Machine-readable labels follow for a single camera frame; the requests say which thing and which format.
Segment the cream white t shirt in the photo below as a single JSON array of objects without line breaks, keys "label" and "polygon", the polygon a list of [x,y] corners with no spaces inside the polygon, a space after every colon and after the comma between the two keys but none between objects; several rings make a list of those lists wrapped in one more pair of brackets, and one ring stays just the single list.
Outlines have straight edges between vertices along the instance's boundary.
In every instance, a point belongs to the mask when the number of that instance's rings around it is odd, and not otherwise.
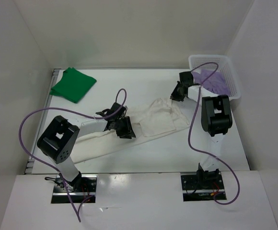
[{"label": "cream white t shirt", "polygon": [[177,102],[170,98],[157,98],[151,103],[131,107],[127,115],[136,135],[132,139],[119,138],[114,130],[89,134],[88,124],[83,123],[70,155],[73,162],[80,163],[108,155],[189,127],[187,117]]}]

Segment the green t shirt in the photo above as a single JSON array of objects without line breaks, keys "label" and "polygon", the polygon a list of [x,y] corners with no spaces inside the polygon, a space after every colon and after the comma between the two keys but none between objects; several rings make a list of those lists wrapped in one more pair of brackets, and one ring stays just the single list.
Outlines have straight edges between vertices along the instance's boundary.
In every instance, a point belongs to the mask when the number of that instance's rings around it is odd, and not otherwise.
[{"label": "green t shirt", "polygon": [[75,68],[67,68],[63,71],[61,80],[51,88],[50,95],[63,97],[77,104],[96,83],[95,78]]}]

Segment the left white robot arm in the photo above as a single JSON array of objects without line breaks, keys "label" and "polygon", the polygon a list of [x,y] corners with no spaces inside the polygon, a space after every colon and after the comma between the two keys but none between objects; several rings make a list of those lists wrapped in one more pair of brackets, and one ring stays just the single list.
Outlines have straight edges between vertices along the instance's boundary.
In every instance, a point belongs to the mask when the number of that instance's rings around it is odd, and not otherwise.
[{"label": "left white robot arm", "polygon": [[65,179],[64,186],[74,192],[84,184],[81,172],[70,157],[76,140],[87,134],[108,130],[115,130],[119,138],[132,139],[136,137],[129,116],[90,120],[82,127],[78,127],[58,115],[45,129],[37,141],[37,146],[51,159],[54,167],[62,174],[63,179]]}]

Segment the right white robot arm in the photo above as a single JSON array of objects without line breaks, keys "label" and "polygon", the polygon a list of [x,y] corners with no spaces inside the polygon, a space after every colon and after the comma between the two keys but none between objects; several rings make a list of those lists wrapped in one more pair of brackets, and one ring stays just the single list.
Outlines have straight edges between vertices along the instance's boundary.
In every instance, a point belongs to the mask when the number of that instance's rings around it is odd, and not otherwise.
[{"label": "right white robot arm", "polygon": [[[219,159],[219,156],[224,136],[232,127],[229,97],[210,93],[198,83],[179,80],[170,98],[177,102],[182,102],[185,98],[196,101],[197,104],[188,133],[188,144],[192,150],[207,155],[198,164],[196,184],[199,188],[207,188],[210,185],[214,185],[220,173],[219,169],[215,167],[215,163],[220,161],[227,165],[227,163]],[[208,150],[199,150],[191,144],[191,132],[199,109],[201,109],[200,122],[202,129],[209,134]]]}]

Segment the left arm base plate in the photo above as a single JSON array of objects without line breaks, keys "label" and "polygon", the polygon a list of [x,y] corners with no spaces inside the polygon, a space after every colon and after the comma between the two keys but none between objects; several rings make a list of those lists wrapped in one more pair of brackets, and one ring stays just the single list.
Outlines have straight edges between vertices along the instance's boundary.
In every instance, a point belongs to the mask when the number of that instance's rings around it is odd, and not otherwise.
[{"label": "left arm base plate", "polygon": [[[56,175],[56,177],[45,177],[45,180],[54,182],[51,204],[70,203],[66,188],[59,175]],[[82,180],[82,184],[77,188],[67,184],[67,189],[73,203],[80,204],[82,201],[84,203],[95,203],[97,175],[83,175]]]}]

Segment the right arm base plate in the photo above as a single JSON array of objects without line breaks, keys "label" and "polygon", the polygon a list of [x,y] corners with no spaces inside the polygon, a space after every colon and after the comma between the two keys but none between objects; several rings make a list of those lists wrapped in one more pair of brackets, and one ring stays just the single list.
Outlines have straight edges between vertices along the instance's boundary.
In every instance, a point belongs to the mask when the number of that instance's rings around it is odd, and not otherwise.
[{"label": "right arm base plate", "polygon": [[217,179],[198,182],[196,174],[181,174],[183,201],[227,200],[222,175]]}]

